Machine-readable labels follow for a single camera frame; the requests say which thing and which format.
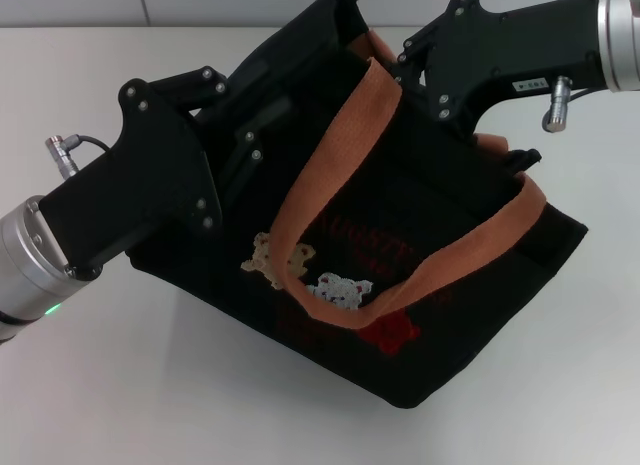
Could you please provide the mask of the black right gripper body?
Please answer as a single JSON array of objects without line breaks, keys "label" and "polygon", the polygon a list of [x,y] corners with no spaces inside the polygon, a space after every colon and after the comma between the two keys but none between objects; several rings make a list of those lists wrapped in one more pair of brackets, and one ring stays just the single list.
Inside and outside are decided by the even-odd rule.
[{"label": "black right gripper body", "polygon": [[480,0],[451,0],[424,29],[432,119],[470,134],[492,106],[548,94],[560,77],[605,89],[597,9],[598,0],[557,0],[492,13]]}]

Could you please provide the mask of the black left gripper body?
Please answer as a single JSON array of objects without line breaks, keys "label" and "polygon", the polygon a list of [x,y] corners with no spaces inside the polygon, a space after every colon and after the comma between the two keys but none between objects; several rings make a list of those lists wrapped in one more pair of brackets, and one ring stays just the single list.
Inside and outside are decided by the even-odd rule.
[{"label": "black left gripper body", "polygon": [[123,127],[109,151],[44,196],[39,209],[69,267],[100,267],[167,223],[209,237],[220,201],[192,111],[152,121],[165,103],[132,79],[118,94]]}]

